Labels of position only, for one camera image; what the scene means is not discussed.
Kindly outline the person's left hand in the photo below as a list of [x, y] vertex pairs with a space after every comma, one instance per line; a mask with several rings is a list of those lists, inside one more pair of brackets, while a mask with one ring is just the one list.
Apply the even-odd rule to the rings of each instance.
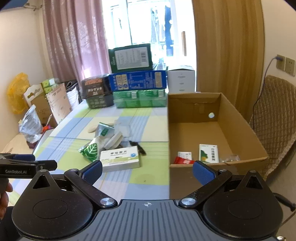
[[6, 186], [6, 190], [4, 191], [3, 194], [1, 194], [1, 201], [0, 201], [0, 219], [2, 220], [5, 213], [6, 213], [6, 209], [8, 207], [8, 203], [9, 203], [9, 196], [8, 196], [8, 192], [12, 192], [13, 191], [13, 187], [10, 184], [10, 182], [8, 182], [7, 186]]

